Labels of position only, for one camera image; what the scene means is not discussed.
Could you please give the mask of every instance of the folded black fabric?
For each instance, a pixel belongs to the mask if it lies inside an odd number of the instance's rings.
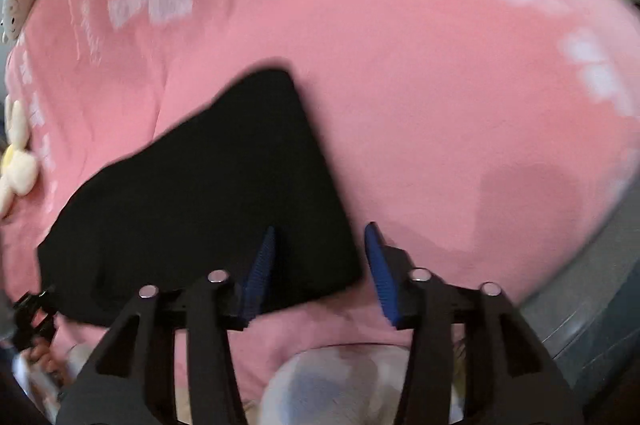
[[[266,229],[277,253],[264,311],[356,282],[360,256],[290,76],[253,72],[71,197],[38,248],[64,315],[108,326],[139,288],[236,278]]]

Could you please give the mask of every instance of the metal screw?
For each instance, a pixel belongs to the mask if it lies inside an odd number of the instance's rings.
[[[489,295],[490,297],[496,297],[502,293],[502,288],[500,288],[500,286],[495,282],[485,282],[480,286],[480,289],[482,290],[482,293]]]
[[[207,280],[214,283],[224,282],[228,278],[229,274],[226,272],[226,270],[214,270],[209,273],[209,275],[207,275]]]
[[[138,295],[140,295],[140,297],[143,299],[151,299],[158,295],[158,288],[156,286],[153,286],[153,284],[142,286],[142,288],[140,288],[140,291],[138,292]]]
[[[409,272],[411,280],[427,282],[431,278],[431,272],[425,268],[416,268]]]

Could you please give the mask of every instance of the pink blanket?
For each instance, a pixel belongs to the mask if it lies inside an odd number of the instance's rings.
[[[276,58],[306,96],[358,237],[378,221],[416,264],[521,300],[636,168],[638,47],[622,0],[38,0],[7,65],[42,161],[2,228],[9,293],[38,288],[34,250],[82,182]],[[62,322],[56,345],[101,332]],[[369,281],[231,337],[249,399],[301,350],[405,340]]]

